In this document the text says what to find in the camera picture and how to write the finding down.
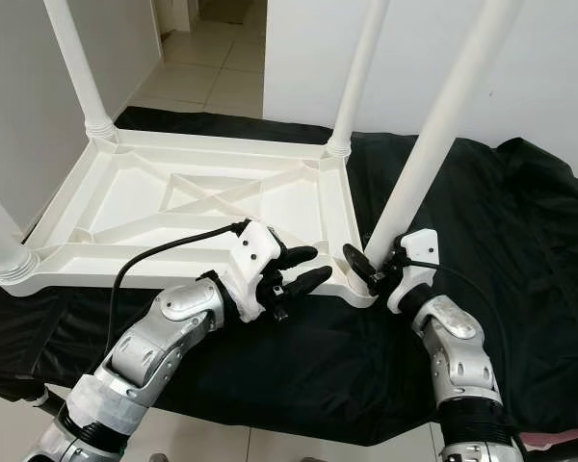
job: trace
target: tiled floor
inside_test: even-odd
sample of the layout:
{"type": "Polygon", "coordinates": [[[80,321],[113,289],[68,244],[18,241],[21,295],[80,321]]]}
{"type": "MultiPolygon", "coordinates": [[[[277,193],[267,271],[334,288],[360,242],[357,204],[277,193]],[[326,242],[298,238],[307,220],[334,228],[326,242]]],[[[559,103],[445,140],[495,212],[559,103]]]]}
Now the tiled floor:
{"type": "Polygon", "coordinates": [[[261,118],[266,10],[255,0],[243,25],[200,21],[192,33],[172,33],[163,67],[129,104],[261,118]]]}
{"type": "MultiPolygon", "coordinates": [[[[67,389],[54,390],[66,396],[67,389]]],[[[50,420],[25,403],[0,398],[0,462],[21,460],[50,420]]],[[[147,413],[123,460],[147,462],[154,452],[165,453],[170,462],[299,462],[304,457],[327,462],[435,461],[432,431],[427,424],[381,445],[361,448],[245,426],[225,426],[157,409],[147,413]]]]}

